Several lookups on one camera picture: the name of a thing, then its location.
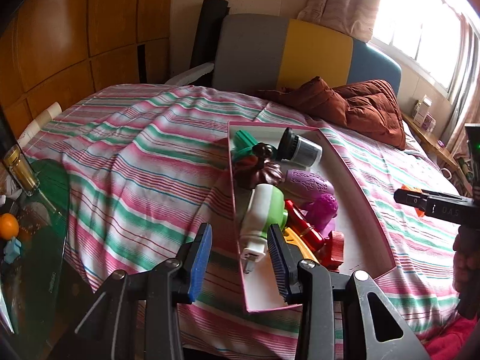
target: headboard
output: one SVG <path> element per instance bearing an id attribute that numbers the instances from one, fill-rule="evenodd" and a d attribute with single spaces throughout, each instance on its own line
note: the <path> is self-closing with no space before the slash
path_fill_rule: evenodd
<path id="1" fill-rule="evenodd" d="M 336 87 L 382 79 L 398 93 L 401 68 L 370 45 L 330 28 L 286 17 L 225 17 L 212 86 L 232 92 L 297 88 L 315 76 Z"/>

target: toy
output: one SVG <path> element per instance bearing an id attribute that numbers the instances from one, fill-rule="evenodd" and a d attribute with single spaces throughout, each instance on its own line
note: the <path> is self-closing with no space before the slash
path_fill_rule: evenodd
<path id="1" fill-rule="evenodd" d="M 335 194 L 333 185 L 327 179 L 299 169 L 290 169 L 286 172 L 283 186 L 309 202 L 320 198 L 324 193 Z"/>
<path id="2" fill-rule="evenodd" d="M 300 209 L 292 202 L 292 200 L 285 200 L 285 209 L 289 213 L 286 225 L 291 227 L 292 230 L 297 233 L 302 241 L 307 245 L 308 249 L 312 252 L 320 250 L 325 245 L 325 239 L 321 234 L 313 227 Z"/>
<path id="3" fill-rule="evenodd" d="M 3 261 L 7 264 L 11 264 L 15 261 L 15 259 L 20 256 L 20 248 L 22 247 L 22 243 L 17 240 L 17 238 L 12 237 L 10 241 L 7 242 L 7 245 L 3 248 Z"/>
<path id="4" fill-rule="evenodd" d="M 323 230 L 332 218 L 337 216 L 338 203 L 335 197 L 330 193 L 324 193 L 314 202 L 304 204 L 301 208 L 307 211 L 305 220 L 311 223 L 323 237 L 327 236 Z"/>
<path id="5" fill-rule="evenodd" d="M 320 162 L 322 147 L 293 133 L 290 127 L 285 129 L 278 144 L 277 160 L 289 160 L 310 168 Z"/>
<path id="6" fill-rule="evenodd" d="M 265 143 L 252 147 L 253 155 L 244 157 L 234 164 L 233 178 L 237 185 L 252 190 L 258 184 L 278 185 L 283 179 L 280 165 L 270 161 L 271 148 Z"/>
<path id="7" fill-rule="evenodd" d="M 285 227 L 282 233 L 283 233 L 283 238 L 285 238 L 285 241 L 288 244 L 296 245 L 300 249 L 300 252 L 303 258 L 311 259 L 316 263 L 319 263 L 318 259 L 315 257 L 313 252 L 310 249 L 308 249 L 307 245 L 305 245 L 305 243 L 302 241 L 299 235 L 295 233 L 291 228 Z"/>
<path id="8" fill-rule="evenodd" d="M 18 222 L 17 219 L 10 213 L 0 216 L 0 237 L 3 239 L 11 239 L 18 235 Z"/>
<path id="9" fill-rule="evenodd" d="M 244 157 L 254 154 L 253 147 L 258 143 L 259 142 L 248 131 L 238 130 L 233 136 L 233 144 L 235 145 L 235 149 L 232 150 L 232 162 L 235 163 Z M 268 146 L 270 149 L 271 154 L 269 158 L 275 158 L 277 155 L 277 149 L 272 145 L 266 143 L 263 144 Z"/>
<path id="10" fill-rule="evenodd" d="M 243 273 L 254 270 L 255 264 L 265 257 L 267 230 L 272 223 L 285 226 L 283 193 L 271 184 L 259 184 L 253 190 L 240 230 L 240 258 Z"/>
<path id="11" fill-rule="evenodd" d="M 285 209 L 289 214 L 286 225 L 299 235 L 323 266 L 330 270 L 338 269 L 343 264 L 343 234 L 331 231 L 324 237 L 291 200 L 285 200 Z"/>

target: orange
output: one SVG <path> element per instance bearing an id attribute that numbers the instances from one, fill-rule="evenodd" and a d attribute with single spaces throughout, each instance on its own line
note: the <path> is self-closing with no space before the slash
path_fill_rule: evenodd
<path id="1" fill-rule="evenodd" d="M 18 235 L 18 222 L 12 214 L 0 216 L 0 237 L 9 240 Z"/>

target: gold lid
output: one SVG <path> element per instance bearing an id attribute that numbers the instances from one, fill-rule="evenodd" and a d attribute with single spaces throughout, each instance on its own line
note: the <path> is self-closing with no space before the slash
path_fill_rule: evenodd
<path id="1" fill-rule="evenodd" d="M 5 154 L 5 157 L 3 159 L 5 167 L 11 167 L 18 160 L 21 153 L 22 152 L 20 151 L 18 145 L 12 146 L 12 148 L 8 150 L 7 154 Z"/>

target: black lid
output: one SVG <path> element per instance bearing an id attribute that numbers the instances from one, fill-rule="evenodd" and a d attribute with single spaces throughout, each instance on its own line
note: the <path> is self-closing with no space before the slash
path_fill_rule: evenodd
<path id="1" fill-rule="evenodd" d="M 277 160 L 291 160 L 297 149 L 299 138 L 290 127 L 285 128 L 282 139 L 278 144 Z"/>
<path id="2" fill-rule="evenodd" d="M 17 144 L 15 135 L 10 128 L 10 124 L 0 107 L 0 161 L 5 157 L 5 154 Z"/>

